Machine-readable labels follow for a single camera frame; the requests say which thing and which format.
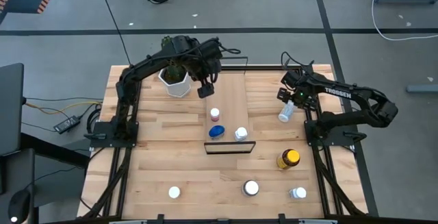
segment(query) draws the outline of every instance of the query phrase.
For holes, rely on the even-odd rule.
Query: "yellow bottle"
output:
[[[280,169],[290,169],[293,166],[298,165],[300,162],[300,154],[293,149],[286,149],[276,159],[276,163]]]

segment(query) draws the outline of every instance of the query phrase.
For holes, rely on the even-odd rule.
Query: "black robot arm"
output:
[[[216,82],[221,70],[222,51],[240,53],[237,49],[224,48],[218,38],[211,38],[199,43],[195,38],[175,36],[171,38],[170,42],[163,45],[160,52],[152,56],[148,55],[145,60],[124,69],[116,84],[118,103],[116,115],[112,117],[110,122],[112,132],[105,128],[103,133],[107,136],[98,138],[91,136],[92,139],[105,140],[112,137],[111,140],[135,140],[138,130],[135,114],[129,120],[128,118],[130,110],[136,110],[133,106],[138,106],[141,81],[170,64],[182,66],[194,81],[201,82],[201,87],[198,89],[200,98],[214,94],[213,83]],[[102,126],[107,127],[106,124],[99,124],[99,128]],[[109,142],[109,144],[116,146],[115,142]]]
[[[302,65],[302,70],[302,75],[295,71],[288,71],[284,75],[281,83],[294,93],[280,88],[278,99],[285,103],[290,100],[299,108],[313,109],[317,95],[328,93],[355,101],[361,108],[343,114],[323,112],[314,131],[320,138],[324,138],[334,127],[342,125],[368,124],[372,127],[387,127],[398,113],[396,105],[378,90],[329,80],[314,73],[311,65]]]

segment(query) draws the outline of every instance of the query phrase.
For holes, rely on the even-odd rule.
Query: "wooden board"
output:
[[[114,86],[123,68],[111,69],[102,120],[110,120],[115,113]],[[333,78],[330,65],[314,68]],[[251,154],[235,155],[205,154],[206,103],[194,91],[199,83],[193,83],[184,99],[173,99],[156,75],[144,80],[138,113],[140,133],[131,158],[123,218],[156,219],[158,214],[165,214],[166,219],[276,219],[278,213],[287,218],[322,217],[315,165],[305,140],[305,113],[295,110],[288,123],[277,118],[283,107],[276,99],[278,89],[283,87],[283,75],[281,71],[246,72],[248,133],[257,145]],[[320,100],[323,110],[342,112],[337,97],[320,95]],[[298,150],[301,161],[297,167],[282,171],[275,158],[288,148]],[[366,212],[353,154],[344,148],[331,151],[339,185]],[[88,167],[82,198],[90,205],[107,185],[112,153],[113,149],[105,149]],[[241,194],[240,187],[248,179],[260,185],[256,197]],[[168,196],[171,186],[181,188],[178,199]],[[287,191],[299,186],[307,189],[307,198],[288,197]],[[333,206],[330,192],[328,198]],[[81,205],[78,215],[87,211]]]
[[[219,121],[210,119],[210,110],[218,108]],[[221,73],[214,84],[214,95],[205,98],[205,140],[207,142],[234,142],[234,132],[239,127],[248,130],[248,108],[246,102],[244,72]],[[215,125],[223,125],[225,134],[222,138],[212,140],[208,131]]]

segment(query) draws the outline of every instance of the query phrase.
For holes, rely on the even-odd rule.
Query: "blue bottle cap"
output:
[[[215,125],[213,126],[210,131],[208,132],[208,135],[211,139],[220,138],[221,136],[224,136],[225,133],[225,127],[223,125]]]

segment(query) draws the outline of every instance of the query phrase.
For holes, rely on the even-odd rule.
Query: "gray floor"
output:
[[[316,0],[170,0],[162,5],[152,5],[147,0],[108,1],[121,29],[322,28]],[[371,0],[324,0],[324,3],[332,28],[373,28]],[[438,27],[438,5],[378,5],[375,12],[377,24],[385,28]],[[8,14],[0,25],[0,30],[114,28],[104,0],[51,0],[43,14]],[[159,49],[163,36],[123,38],[130,58],[139,62],[146,54]],[[302,62],[332,63],[324,34],[191,36],[199,40],[219,36],[225,46],[241,49],[250,64],[276,64],[284,50]],[[410,95],[404,91],[407,84],[430,83],[428,77],[436,79],[433,83],[438,80],[438,38],[405,42],[389,42],[376,34],[342,34],[334,38],[346,81],[382,90],[400,110],[387,129],[359,127],[368,135],[363,148],[379,214],[438,220],[435,210],[438,159],[434,156],[438,150],[435,128],[438,96]],[[1,36],[0,50],[0,65],[25,64],[26,97],[99,98],[104,94],[110,66],[126,64],[118,36]],[[61,108],[71,102],[35,103]],[[83,110],[84,107],[67,113],[80,114]],[[29,108],[23,110],[24,121],[44,127],[52,127],[62,119]],[[75,131],[61,136],[27,126],[23,130],[57,145],[68,145],[81,139],[85,127],[81,124]],[[81,141],[69,146],[86,148],[88,144]],[[72,171],[45,180],[45,184],[59,180],[55,185],[64,186],[71,198],[45,206],[41,214],[43,221],[74,218],[82,172]]]

